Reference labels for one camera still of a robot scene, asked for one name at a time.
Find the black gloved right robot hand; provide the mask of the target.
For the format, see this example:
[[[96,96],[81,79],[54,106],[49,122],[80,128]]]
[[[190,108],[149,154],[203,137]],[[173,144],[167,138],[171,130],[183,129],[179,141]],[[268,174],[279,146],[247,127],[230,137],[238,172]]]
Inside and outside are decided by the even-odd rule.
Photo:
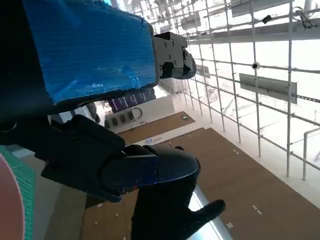
[[[133,240],[186,240],[226,208],[222,199],[189,209],[197,176],[139,189],[131,218]]]

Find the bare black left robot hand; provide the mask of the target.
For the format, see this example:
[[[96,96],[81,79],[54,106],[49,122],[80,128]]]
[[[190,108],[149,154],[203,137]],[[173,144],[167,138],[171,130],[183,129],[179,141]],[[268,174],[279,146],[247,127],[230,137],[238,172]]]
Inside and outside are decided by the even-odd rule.
[[[44,178],[113,203],[126,189],[192,175],[198,161],[181,150],[128,155],[123,138],[84,115],[50,120],[161,79],[192,78],[187,46],[100,0],[1,1],[0,143],[34,152]]]

